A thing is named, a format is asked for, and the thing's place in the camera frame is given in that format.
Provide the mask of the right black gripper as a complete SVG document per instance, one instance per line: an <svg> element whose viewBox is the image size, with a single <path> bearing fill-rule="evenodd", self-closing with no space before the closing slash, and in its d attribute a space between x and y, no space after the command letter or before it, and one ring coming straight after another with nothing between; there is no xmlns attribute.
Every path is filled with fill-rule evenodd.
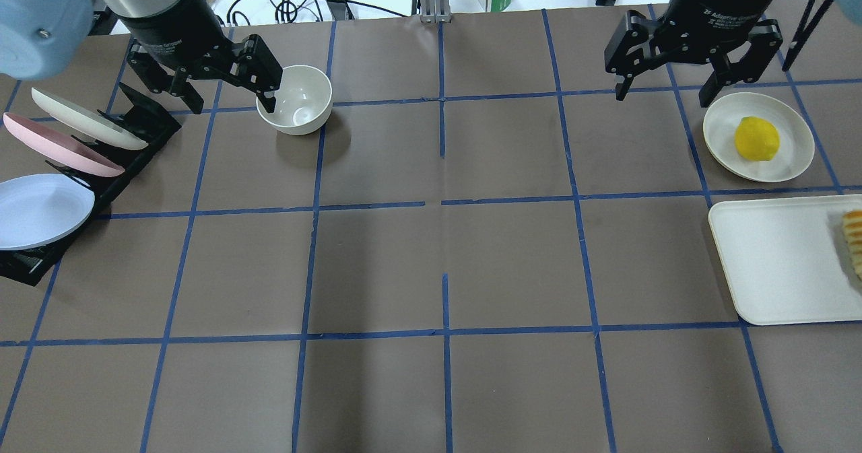
<svg viewBox="0 0 862 453"><path fill-rule="evenodd" d="M757 82L784 42L778 22L763 20L772 0L670 0L658 20L626 12L603 52L605 70L615 77L616 100L625 100L635 77L666 63L703 65L713 73L698 92L709 107L725 87ZM748 51L732 63L729 53L744 43Z"/></svg>

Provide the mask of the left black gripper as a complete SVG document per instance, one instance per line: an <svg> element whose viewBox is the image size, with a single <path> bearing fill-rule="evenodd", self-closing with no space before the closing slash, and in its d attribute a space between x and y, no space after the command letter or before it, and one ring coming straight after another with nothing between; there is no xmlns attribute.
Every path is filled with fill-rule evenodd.
<svg viewBox="0 0 862 453"><path fill-rule="evenodd" d="M234 42L206 0L108 0L135 42L127 63L149 92L166 92L201 114L191 81L224 81L255 94L267 114L276 109L283 69L258 34Z"/></svg>

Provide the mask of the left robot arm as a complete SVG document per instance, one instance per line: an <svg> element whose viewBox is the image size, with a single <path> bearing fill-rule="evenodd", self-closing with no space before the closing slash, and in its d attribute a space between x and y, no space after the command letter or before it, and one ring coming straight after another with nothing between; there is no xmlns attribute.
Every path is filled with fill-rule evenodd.
<svg viewBox="0 0 862 453"><path fill-rule="evenodd" d="M70 64L93 26L98 0L1 0L2 73L40 81ZM127 62L149 92L181 98L200 113L192 81L224 81L253 92L273 112L283 69L253 34L232 42L206 0L102 0L135 43Z"/></svg>

